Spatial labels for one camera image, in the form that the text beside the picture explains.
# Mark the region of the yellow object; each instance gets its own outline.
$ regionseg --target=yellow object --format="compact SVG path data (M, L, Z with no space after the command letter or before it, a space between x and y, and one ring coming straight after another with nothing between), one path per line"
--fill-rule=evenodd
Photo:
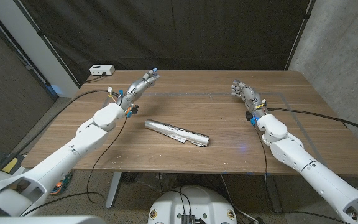
M261 107L263 107L263 106L265 106L264 103L262 103L261 105L256 106L255 109L261 108Z
M11 170L13 169L13 167L16 165L17 163L17 158L13 158L13 160L11 162L8 163L8 165L6 165L2 171L10 173Z

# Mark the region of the small white box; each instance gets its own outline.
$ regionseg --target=small white box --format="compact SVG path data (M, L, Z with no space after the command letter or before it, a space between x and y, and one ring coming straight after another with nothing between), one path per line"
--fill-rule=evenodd
M89 71L91 75L102 75L103 72L106 72L106 75L112 75L116 69L113 65L92 65Z

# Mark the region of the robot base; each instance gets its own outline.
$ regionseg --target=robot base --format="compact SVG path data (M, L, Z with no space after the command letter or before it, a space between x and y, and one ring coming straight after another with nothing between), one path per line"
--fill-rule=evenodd
M183 204L185 205L185 215L183 216L183 205L178 192L169 191L163 194L154 202L150 209L148 224L167 224L181 223L181 217L188 218L189 202L182 195ZM231 204L221 195L206 187L195 185L184 186L181 192L189 198L191 206L191 215L195 217L192 220L202 219L204 223L237 223L236 214Z

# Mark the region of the table leg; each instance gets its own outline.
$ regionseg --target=table leg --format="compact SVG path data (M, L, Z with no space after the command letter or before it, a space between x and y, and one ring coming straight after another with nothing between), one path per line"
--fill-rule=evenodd
M110 185L109 194L107 195L107 199L106 199L106 208L112 208L114 206L114 202L116 201L119 186L121 183L120 182L121 175L122 172L114 172Z
M274 212L283 212L283 208L281 206L280 198L278 197L276 181L272 175L268 175L266 178L266 186L268 191L268 196L273 205Z

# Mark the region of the black connector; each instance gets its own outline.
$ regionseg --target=black connector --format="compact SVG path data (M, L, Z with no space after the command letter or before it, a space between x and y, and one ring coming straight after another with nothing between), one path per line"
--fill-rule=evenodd
M247 112L246 112L246 119L247 119L247 121L252 120L252 118L253 118L253 115L252 115L249 111L247 111Z
M135 106L131 109L133 115L137 114L137 109L138 109L138 108L139 108L139 106L135 105Z

